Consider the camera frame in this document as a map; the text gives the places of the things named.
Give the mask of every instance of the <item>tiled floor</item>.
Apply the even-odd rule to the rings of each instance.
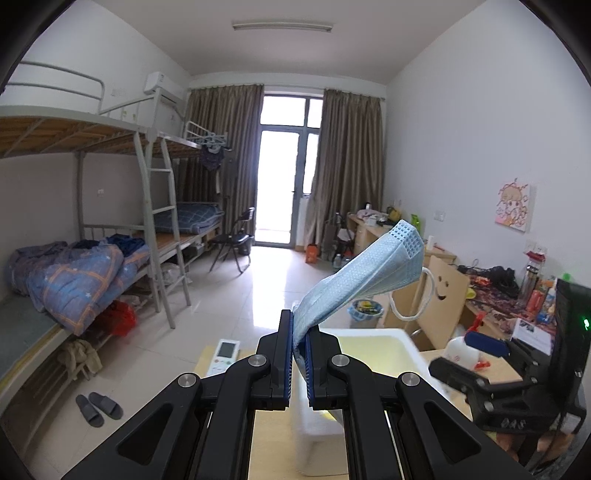
[[[231,338],[240,340],[242,349],[255,349],[262,335],[276,330],[281,309],[332,273],[328,262],[308,265],[304,254],[279,248],[255,247],[252,265],[242,275],[232,257],[208,273],[211,261],[206,255],[191,266],[190,307],[182,288],[171,296],[176,329],[168,328],[164,313],[147,307],[127,337],[112,339],[101,350],[103,369],[97,376],[76,382],[61,396],[25,458],[36,478],[61,478],[173,378],[192,371],[205,346]],[[348,327],[349,316],[341,309],[324,325]],[[91,391],[116,400],[123,419],[105,416],[103,427],[90,427],[74,398]]]

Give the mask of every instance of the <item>patterned cloth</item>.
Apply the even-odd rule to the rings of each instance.
[[[200,202],[178,202],[178,229],[181,233],[199,235],[218,223],[223,211],[217,205]],[[154,215],[157,232],[173,233],[172,211]]]
[[[131,286],[149,257],[145,245],[125,258],[116,245],[79,249],[55,242],[16,250],[8,275],[15,292],[30,296],[38,311],[48,311],[79,336]]]
[[[511,335],[515,329],[517,319],[524,319],[545,330],[552,336],[556,335],[554,322],[545,325],[538,323],[532,313],[517,305],[517,300],[509,298],[495,287],[484,287],[473,282],[474,276],[470,276],[471,287],[476,292],[476,297],[468,300],[474,307],[487,312],[486,319],[494,322],[504,333]]]

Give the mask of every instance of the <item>plaid blanket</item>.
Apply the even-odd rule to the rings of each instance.
[[[131,286],[150,257],[144,245],[124,257],[116,245],[73,248],[65,242],[16,250],[8,260],[12,289],[28,295],[66,329],[81,335],[95,317]]]
[[[181,233],[199,235],[220,221],[223,211],[217,205],[199,202],[178,202],[178,230]],[[154,215],[157,232],[173,233],[172,211]]]

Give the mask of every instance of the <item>gray slipper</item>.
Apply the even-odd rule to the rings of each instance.
[[[105,395],[101,395],[97,392],[90,392],[88,399],[96,406],[96,408],[105,412],[105,414],[113,420],[119,420],[123,416],[123,409],[121,406]]]
[[[96,411],[96,408],[90,404],[88,398],[84,395],[78,395],[76,397],[76,404],[80,409],[80,413],[82,413],[82,416],[88,422],[88,425],[98,428],[105,424],[103,416]]]

